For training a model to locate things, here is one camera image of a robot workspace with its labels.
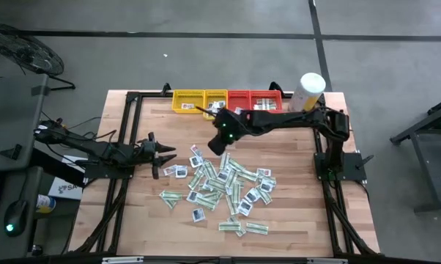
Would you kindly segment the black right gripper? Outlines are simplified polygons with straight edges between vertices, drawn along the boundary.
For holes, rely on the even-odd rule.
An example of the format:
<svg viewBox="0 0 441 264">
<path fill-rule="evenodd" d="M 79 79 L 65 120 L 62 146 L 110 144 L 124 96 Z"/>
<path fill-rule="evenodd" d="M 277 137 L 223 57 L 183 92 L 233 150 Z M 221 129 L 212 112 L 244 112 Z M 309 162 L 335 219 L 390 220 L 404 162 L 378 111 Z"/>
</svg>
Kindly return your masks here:
<svg viewBox="0 0 441 264">
<path fill-rule="evenodd" d="M 234 142 L 245 135 L 242 115 L 228 109 L 214 113 L 212 124 L 217 129 L 216 135 L 209 141 L 208 147 L 217 156 L 226 151 L 225 142 Z"/>
</svg>

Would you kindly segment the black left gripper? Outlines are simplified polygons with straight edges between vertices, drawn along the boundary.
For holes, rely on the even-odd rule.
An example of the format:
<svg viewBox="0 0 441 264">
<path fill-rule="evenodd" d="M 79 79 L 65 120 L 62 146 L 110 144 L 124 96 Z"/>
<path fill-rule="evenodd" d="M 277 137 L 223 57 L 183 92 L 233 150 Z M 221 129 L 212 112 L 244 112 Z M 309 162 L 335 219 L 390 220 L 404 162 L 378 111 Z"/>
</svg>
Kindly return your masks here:
<svg viewBox="0 0 441 264">
<path fill-rule="evenodd" d="M 158 156 L 158 153 L 167 153 L 167 152 L 175 151 L 176 148 L 160 145 L 157 147 L 156 150 L 155 135 L 153 132 L 148 133 L 148 138 L 143 140 L 142 147 L 144 148 L 143 150 L 144 158 L 147 160 L 147 163 L 151 163 L 152 165 L 152 177 L 154 179 L 159 178 L 158 165 L 164 165 L 168 161 L 177 157 L 177 154 Z"/>
</svg>

